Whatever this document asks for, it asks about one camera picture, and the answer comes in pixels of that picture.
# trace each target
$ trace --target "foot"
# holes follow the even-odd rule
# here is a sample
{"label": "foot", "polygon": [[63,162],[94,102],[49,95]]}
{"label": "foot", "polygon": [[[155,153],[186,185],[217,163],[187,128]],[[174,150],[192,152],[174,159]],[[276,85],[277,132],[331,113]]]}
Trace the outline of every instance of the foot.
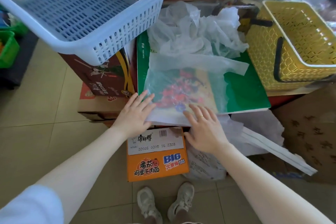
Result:
{"label": "foot", "polygon": [[181,185],[177,192],[176,201],[168,209],[168,219],[173,222],[179,210],[188,211],[191,207],[191,201],[194,198],[195,189],[190,182],[185,182]]}
{"label": "foot", "polygon": [[138,191],[138,206],[144,218],[153,216],[157,224],[162,224],[161,213],[156,209],[153,192],[149,187],[145,187]]}

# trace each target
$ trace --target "white sleeve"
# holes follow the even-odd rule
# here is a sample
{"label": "white sleeve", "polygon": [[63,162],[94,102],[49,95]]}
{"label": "white sleeve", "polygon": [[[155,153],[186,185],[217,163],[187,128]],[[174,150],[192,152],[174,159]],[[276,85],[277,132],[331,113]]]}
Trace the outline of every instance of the white sleeve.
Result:
{"label": "white sleeve", "polygon": [[63,224],[62,202],[50,188],[32,185],[0,209],[0,224]]}

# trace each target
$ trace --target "hand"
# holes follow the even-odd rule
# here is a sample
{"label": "hand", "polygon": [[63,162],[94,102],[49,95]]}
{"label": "hand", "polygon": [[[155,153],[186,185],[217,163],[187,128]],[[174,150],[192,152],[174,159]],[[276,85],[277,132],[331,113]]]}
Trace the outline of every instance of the hand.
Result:
{"label": "hand", "polygon": [[146,94],[147,90],[142,92],[140,96],[137,93],[133,94],[111,127],[122,133],[125,140],[141,134],[152,124],[149,121],[145,122],[145,119],[156,106],[155,104],[150,104],[154,94],[151,94],[141,102]]}
{"label": "hand", "polygon": [[190,112],[183,112],[194,132],[194,136],[188,132],[185,132],[184,135],[194,148],[199,151],[215,154],[223,145],[230,145],[213,111],[207,107],[192,104],[189,107],[194,111],[197,120]]}

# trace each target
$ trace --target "instant noodle box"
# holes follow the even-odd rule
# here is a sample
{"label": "instant noodle box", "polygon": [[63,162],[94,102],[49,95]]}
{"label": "instant noodle box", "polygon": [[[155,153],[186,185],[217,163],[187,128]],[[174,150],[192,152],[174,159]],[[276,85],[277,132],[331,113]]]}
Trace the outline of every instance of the instant noodle box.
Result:
{"label": "instant noodle box", "polygon": [[127,140],[127,177],[136,182],[189,172],[182,127],[146,130]]}

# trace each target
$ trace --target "yellow basket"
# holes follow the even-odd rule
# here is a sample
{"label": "yellow basket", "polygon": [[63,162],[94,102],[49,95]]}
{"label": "yellow basket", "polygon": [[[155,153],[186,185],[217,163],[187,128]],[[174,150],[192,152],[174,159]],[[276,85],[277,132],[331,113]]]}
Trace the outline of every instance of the yellow basket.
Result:
{"label": "yellow basket", "polygon": [[309,4],[263,1],[250,23],[248,52],[266,90],[293,90],[336,73],[336,37]]}

